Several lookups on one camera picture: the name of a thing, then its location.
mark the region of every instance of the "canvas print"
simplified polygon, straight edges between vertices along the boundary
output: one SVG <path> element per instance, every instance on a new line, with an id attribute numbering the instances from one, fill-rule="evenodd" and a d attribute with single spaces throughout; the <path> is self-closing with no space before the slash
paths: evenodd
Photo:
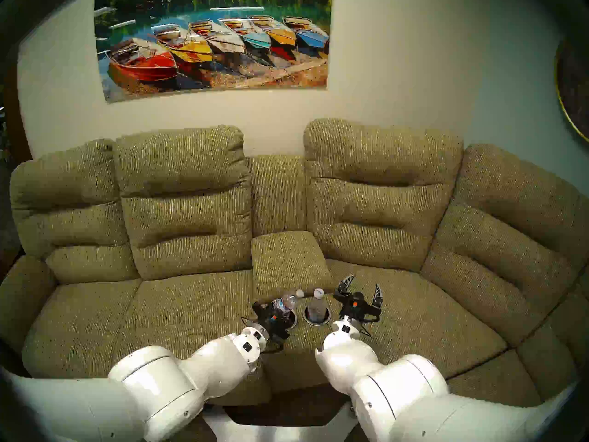
<path id="1" fill-rule="evenodd" d="M 332 0 L 94 0 L 108 102 L 327 85 Z"/>

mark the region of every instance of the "olive green sofa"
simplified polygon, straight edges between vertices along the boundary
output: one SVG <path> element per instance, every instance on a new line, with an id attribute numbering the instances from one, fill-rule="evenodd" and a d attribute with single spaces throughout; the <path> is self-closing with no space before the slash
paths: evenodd
<path id="1" fill-rule="evenodd" d="M 429 358 L 452 392 L 537 405 L 589 355 L 589 199 L 493 145 L 436 131 L 311 122 L 305 155 L 243 155 L 235 127 L 97 140 L 11 179 L 26 255 L 0 287 L 0 337 L 33 377 L 104 377 L 162 345 L 188 357 L 253 301 L 302 288 L 384 293 L 365 341 Z M 332 317 L 339 304 L 327 298 Z M 299 320 L 302 309 L 297 308 Z M 329 325 L 220 404 L 326 382 Z"/>

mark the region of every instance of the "cup holder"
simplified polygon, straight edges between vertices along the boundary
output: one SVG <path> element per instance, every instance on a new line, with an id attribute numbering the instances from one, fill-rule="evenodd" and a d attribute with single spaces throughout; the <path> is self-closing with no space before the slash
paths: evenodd
<path id="1" fill-rule="evenodd" d="M 305 307 L 305 311 L 303 312 L 303 318 L 305 318 L 305 321 L 309 324 L 309 325 L 313 325 L 313 326 L 323 326 L 326 323 L 329 322 L 329 320 L 331 320 L 331 311 L 329 310 L 329 308 L 326 311 L 325 314 L 325 320 L 323 320 L 321 323 L 314 323 L 311 320 L 309 320 L 309 307 Z"/>
<path id="2" fill-rule="evenodd" d="M 294 313 L 293 311 L 290 312 L 289 321 L 292 324 L 291 324 L 291 326 L 286 328 L 287 331 L 290 331 L 291 329 L 293 329 L 296 326 L 297 322 L 299 321 L 298 317 L 296 316 L 296 313 Z"/>

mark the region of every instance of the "wall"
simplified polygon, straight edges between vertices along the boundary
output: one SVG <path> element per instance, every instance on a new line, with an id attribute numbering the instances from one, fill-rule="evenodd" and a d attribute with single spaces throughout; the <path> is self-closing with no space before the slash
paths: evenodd
<path id="1" fill-rule="evenodd" d="M 559 110 L 562 34 L 534 0 L 333 0 L 322 90 L 181 93 L 107 104 L 93 0 L 77 0 L 21 45 L 18 86 L 33 156 L 155 128 L 234 124 L 246 154 L 302 153 L 317 117 L 450 130 L 499 145 L 589 195 L 589 144 Z"/>
<path id="2" fill-rule="evenodd" d="M 107 104 L 94 0 L 76 0 L 21 45 L 18 86 L 33 156 L 154 128 L 234 124 L 247 154 L 302 153 L 318 117 L 464 134 L 487 45 L 484 0 L 333 0 L 327 90 L 181 93 Z"/>
<path id="3" fill-rule="evenodd" d="M 465 144 L 496 144 L 589 196 L 589 143 L 566 122 L 555 93 L 563 34 L 534 0 L 489 1 L 489 50 Z"/>

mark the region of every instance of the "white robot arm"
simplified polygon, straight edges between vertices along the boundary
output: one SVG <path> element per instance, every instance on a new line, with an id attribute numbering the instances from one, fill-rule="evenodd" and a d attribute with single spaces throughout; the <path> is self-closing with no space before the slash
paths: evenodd
<path id="1" fill-rule="evenodd" d="M 363 322 L 378 321 L 382 294 L 377 285 L 369 305 L 348 291 L 353 278 L 334 294 L 343 303 L 340 318 L 315 357 L 331 385 L 352 399 L 371 442 L 531 441 L 572 393 L 575 385 L 538 407 L 512 407 L 450 394 L 438 369 L 418 355 L 381 364 L 359 337 Z"/>
<path id="2" fill-rule="evenodd" d="M 269 339 L 288 337 L 271 307 L 253 308 L 259 319 L 247 321 L 241 334 L 210 341 L 185 360 L 148 346 L 122 358 L 108 378 L 32 379 L 0 371 L 48 439 L 159 442 L 254 371 Z"/>

